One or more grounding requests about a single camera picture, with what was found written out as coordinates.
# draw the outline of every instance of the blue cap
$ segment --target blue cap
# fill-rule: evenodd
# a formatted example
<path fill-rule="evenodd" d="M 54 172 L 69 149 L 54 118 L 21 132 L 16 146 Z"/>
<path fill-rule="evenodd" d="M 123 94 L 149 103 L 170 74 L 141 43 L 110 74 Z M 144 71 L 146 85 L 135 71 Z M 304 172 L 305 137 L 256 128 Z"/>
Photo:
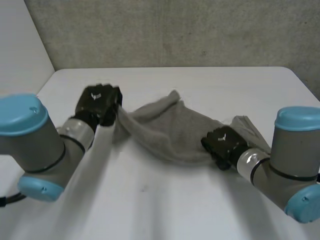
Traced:
<path fill-rule="evenodd" d="M 44 202 L 56 201 L 65 190 L 55 183 L 30 176 L 20 177 L 18 189 L 23 195 Z"/>
<path fill-rule="evenodd" d="M 284 212 L 302 224 L 320 218 L 320 185 L 314 184 L 298 191 L 289 199 Z"/>
<path fill-rule="evenodd" d="M 0 136 L 21 136 L 41 128 L 48 111 L 34 94 L 0 98 Z"/>
<path fill-rule="evenodd" d="M 289 106 L 278 111 L 275 126 L 279 129 L 302 132 L 320 129 L 320 108 Z"/>

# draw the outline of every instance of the tabletop surface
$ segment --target tabletop surface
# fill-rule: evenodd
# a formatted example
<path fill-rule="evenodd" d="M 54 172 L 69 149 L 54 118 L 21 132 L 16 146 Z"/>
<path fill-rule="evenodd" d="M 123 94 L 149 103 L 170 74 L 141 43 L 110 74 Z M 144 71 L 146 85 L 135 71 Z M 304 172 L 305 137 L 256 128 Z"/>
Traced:
<path fill-rule="evenodd" d="M 185 105 L 223 121 L 247 115 L 269 145 L 277 111 L 320 107 L 283 67 L 100 68 L 57 71 L 38 97 L 58 127 L 87 85 L 120 86 L 131 112 L 176 89 Z M 234 171 L 163 162 L 134 140 L 111 144 L 99 128 L 65 192 L 54 203 L 25 199 L 0 209 L 1 240 L 317 240 L 320 221 L 299 224 Z M 0 195 L 23 171 L 0 157 Z"/>

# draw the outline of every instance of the gray towel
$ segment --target gray towel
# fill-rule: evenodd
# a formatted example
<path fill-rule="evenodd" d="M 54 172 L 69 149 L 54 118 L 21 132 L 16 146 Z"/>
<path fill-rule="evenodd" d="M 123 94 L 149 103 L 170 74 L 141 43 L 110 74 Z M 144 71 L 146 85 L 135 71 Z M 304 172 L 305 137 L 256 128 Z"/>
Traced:
<path fill-rule="evenodd" d="M 203 148 L 201 138 L 224 126 L 185 107 L 177 91 L 128 113 L 118 109 L 113 133 L 117 144 L 130 135 L 161 159 L 180 164 L 208 164 L 212 156 Z M 271 149 L 246 116 L 236 116 L 230 126 L 252 147 L 267 153 Z"/>

